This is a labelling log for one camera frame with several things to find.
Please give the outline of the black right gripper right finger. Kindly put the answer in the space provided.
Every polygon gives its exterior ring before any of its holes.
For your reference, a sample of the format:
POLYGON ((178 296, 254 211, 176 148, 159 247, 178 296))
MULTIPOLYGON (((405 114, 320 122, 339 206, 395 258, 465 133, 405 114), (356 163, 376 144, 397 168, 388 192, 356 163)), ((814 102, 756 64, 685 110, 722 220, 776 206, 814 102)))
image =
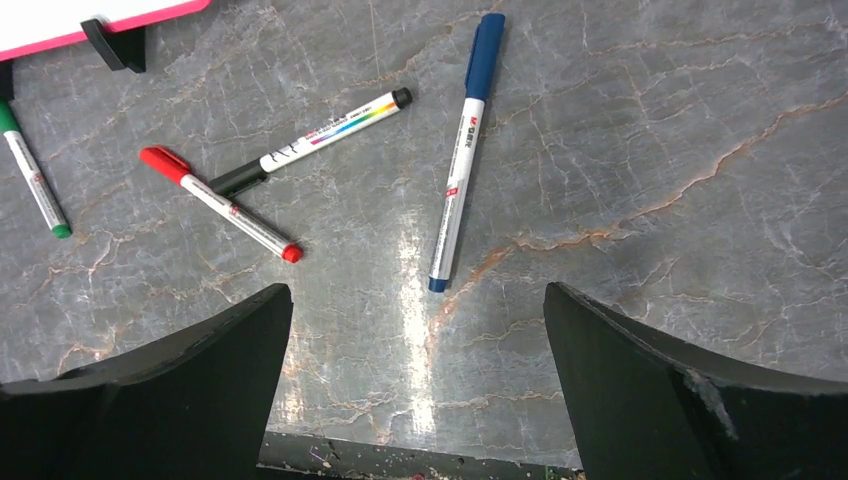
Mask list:
POLYGON ((591 479, 843 479, 847 386, 738 361, 546 287, 547 335, 591 479))

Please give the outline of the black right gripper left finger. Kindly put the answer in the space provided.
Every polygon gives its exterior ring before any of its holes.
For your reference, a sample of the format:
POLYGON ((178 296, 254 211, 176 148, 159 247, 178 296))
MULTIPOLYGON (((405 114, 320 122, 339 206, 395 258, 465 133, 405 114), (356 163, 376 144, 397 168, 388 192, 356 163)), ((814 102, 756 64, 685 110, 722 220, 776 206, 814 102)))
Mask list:
POLYGON ((289 340, 276 283, 51 380, 1 387, 5 479, 252 479, 289 340))

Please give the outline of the blue whiteboard marker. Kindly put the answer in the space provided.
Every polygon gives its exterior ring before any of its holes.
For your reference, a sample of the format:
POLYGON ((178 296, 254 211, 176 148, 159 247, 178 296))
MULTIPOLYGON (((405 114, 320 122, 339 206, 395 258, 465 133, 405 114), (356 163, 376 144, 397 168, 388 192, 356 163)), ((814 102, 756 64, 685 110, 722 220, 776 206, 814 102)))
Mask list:
POLYGON ((452 275, 468 182, 482 128, 506 17, 490 13, 478 24, 465 76, 465 98, 460 115, 451 166, 444 194, 444 208, 428 274, 428 290, 442 293, 452 275))

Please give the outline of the pink framed whiteboard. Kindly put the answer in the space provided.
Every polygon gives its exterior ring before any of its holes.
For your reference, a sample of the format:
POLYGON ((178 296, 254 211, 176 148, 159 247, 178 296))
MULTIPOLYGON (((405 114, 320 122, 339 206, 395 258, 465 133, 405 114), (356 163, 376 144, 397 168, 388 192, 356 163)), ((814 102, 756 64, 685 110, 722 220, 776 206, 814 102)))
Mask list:
POLYGON ((1 0, 1 59, 19 58, 86 39, 81 23, 97 19, 123 32, 193 14, 210 0, 1 0))

